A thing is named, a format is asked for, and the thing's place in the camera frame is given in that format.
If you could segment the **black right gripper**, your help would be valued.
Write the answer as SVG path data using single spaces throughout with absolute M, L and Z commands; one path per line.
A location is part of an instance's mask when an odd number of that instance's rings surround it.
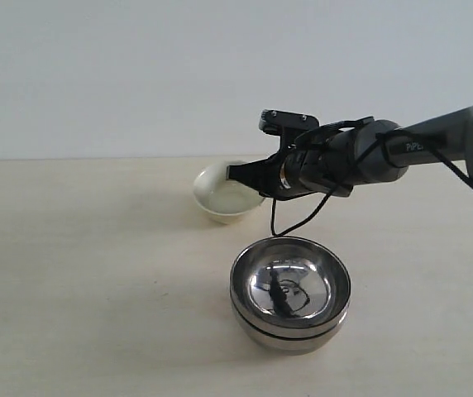
M 355 186 L 394 182 L 408 170 L 392 165 L 382 144 L 356 163 L 378 136 L 398 127 L 390 120 L 372 118 L 349 131 L 342 131 L 337 124 L 322 126 L 297 137 L 283 164 L 277 155 L 231 164 L 226 177 L 259 195 L 279 195 L 281 201 L 327 194 L 331 189 L 335 190 L 334 196 L 346 198 Z

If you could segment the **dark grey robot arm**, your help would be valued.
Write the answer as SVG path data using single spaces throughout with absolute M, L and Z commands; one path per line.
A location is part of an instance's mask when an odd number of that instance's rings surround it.
M 320 124 L 314 116 L 266 109 L 259 128 L 279 138 L 278 151 L 230 165 L 226 177 L 265 198 L 346 198 L 358 185 L 395 182 L 412 165 L 443 160 L 464 161 L 473 181 L 473 105 L 406 127 L 373 117 Z

